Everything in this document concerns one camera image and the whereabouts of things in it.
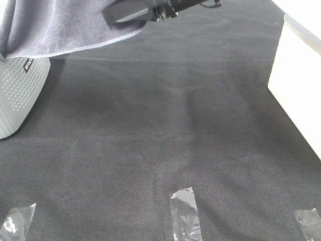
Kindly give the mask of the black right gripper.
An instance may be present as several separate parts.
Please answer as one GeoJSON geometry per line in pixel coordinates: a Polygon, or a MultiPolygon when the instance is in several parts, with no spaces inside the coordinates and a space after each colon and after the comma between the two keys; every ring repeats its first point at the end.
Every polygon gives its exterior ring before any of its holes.
{"type": "Polygon", "coordinates": [[[179,12],[201,5],[208,9],[219,8],[222,1],[214,0],[212,5],[205,5],[205,1],[184,0],[165,1],[153,7],[150,1],[115,1],[102,10],[103,17],[108,24],[120,24],[131,21],[158,22],[168,18],[176,18],[179,12]]]}

